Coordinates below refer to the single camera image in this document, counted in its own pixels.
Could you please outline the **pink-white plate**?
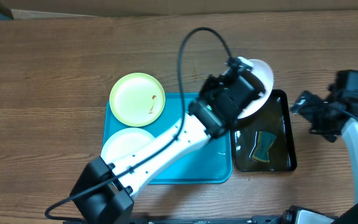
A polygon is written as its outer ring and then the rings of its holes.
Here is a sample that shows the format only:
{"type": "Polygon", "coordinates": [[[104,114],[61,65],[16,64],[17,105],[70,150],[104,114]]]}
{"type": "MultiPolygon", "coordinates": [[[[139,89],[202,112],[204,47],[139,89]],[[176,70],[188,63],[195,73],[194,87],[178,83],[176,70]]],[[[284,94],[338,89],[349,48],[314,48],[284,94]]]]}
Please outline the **pink-white plate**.
{"type": "Polygon", "coordinates": [[[231,58],[223,73],[223,94],[219,107],[227,120],[249,117],[267,102],[272,93],[274,77],[270,66],[259,59],[231,58]]]}

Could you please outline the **green yellow sponge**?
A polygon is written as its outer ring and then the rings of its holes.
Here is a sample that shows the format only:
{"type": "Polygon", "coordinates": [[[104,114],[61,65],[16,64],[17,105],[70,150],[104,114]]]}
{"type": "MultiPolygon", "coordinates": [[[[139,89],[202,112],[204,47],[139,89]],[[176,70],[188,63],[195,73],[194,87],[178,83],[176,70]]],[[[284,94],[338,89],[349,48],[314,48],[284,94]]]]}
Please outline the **green yellow sponge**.
{"type": "Polygon", "coordinates": [[[276,135],[270,132],[257,131],[249,158],[257,162],[270,162],[269,150],[273,146],[276,138],[276,135]]]}

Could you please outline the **yellow-green plate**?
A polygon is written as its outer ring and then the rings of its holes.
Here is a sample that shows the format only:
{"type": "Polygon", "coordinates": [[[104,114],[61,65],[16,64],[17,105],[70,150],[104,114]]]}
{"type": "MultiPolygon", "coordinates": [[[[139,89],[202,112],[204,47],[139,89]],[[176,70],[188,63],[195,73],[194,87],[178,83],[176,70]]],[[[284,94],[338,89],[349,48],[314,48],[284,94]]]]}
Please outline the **yellow-green plate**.
{"type": "Polygon", "coordinates": [[[118,121],[142,127],[157,120],[165,106],[165,91],[160,82],[146,73],[130,73],[112,87],[109,106],[118,121]]]}

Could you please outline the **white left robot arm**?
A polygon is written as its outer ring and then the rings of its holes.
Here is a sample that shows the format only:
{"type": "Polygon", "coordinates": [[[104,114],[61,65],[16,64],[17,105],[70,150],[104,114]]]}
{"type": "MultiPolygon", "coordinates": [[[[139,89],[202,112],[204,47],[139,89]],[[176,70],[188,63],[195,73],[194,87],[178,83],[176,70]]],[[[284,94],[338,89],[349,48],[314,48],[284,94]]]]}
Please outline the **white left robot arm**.
{"type": "Polygon", "coordinates": [[[273,88],[263,60],[238,57],[220,76],[209,76],[184,118],[129,156],[89,162],[70,194],[83,223],[128,223],[139,192],[181,157],[232,129],[238,117],[258,111],[273,88]]]}

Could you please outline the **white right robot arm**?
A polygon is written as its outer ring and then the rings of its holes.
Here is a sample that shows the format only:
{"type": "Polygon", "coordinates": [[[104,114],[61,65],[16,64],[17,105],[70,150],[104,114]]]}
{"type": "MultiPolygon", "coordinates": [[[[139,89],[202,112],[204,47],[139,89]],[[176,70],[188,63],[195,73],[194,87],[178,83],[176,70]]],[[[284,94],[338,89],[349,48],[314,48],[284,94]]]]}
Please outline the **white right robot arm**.
{"type": "Polygon", "coordinates": [[[358,223],[358,70],[338,71],[328,90],[325,99],[304,91],[290,110],[311,123],[311,134],[321,135],[329,142],[341,137],[345,142],[354,178],[354,205],[337,218],[291,206],[281,216],[271,218],[270,223],[358,223]]]}

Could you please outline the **black water tray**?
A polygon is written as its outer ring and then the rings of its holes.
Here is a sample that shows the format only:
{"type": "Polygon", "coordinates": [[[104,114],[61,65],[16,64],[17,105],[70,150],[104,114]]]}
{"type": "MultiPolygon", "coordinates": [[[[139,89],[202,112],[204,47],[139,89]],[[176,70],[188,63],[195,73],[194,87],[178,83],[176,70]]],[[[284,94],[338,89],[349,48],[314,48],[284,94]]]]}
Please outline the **black water tray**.
{"type": "Polygon", "coordinates": [[[292,172],[297,168],[287,95],[273,90],[253,115],[231,131],[234,165],[241,172],[292,172]]]}

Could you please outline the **teal plastic tray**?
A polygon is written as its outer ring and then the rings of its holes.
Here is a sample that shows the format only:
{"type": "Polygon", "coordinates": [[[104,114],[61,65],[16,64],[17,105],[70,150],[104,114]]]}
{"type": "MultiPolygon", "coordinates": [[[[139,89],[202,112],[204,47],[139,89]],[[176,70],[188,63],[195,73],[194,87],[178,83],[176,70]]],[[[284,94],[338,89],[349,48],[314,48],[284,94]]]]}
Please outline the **teal plastic tray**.
{"type": "MultiPolygon", "coordinates": [[[[166,93],[165,106],[156,121],[142,129],[158,137],[180,118],[179,93],[166,93]]],[[[232,174],[231,137],[225,136],[211,141],[200,150],[191,152],[177,160],[156,176],[150,183],[162,184],[220,184],[232,174]]]]}

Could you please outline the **white plate with ketchup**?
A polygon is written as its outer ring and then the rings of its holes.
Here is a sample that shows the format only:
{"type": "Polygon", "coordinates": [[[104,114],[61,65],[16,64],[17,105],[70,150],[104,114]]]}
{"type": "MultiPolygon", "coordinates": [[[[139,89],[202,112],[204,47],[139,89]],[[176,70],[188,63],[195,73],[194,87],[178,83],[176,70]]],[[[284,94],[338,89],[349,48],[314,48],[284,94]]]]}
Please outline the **white plate with ketchup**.
{"type": "Polygon", "coordinates": [[[126,128],[114,133],[104,143],[101,158],[110,164],[117,159],[133,154],[153,141],[155,137],[140,128],[126,128]]]}

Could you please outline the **cardboard board at back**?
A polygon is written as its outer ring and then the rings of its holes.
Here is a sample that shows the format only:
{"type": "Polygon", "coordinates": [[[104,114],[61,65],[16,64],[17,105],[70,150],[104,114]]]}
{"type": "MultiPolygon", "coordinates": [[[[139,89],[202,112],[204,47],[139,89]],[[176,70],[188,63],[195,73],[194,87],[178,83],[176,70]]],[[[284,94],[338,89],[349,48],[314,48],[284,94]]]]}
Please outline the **cardboard board at back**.
{"type": "Polygon", "coordinates": [[[358,0],[3,0],[8,9],[91,16],[358,10],[358,0]]]}

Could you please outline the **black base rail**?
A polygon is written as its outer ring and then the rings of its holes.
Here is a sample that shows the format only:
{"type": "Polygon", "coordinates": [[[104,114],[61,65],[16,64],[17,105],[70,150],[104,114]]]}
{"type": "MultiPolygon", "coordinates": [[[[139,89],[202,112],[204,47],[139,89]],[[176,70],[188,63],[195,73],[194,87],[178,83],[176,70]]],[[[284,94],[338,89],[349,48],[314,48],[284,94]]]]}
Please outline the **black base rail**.
{"type": "Polygon", "coordinates": [[[292,212],[284,212],[282,215],[255,215],[252,218],[212,218],[212,219],[147,219],[147,218],[119,218],[116,221],[101,221],[96,223],[118,224],[268,224],[268,223],[292,223],[292,212]]]}

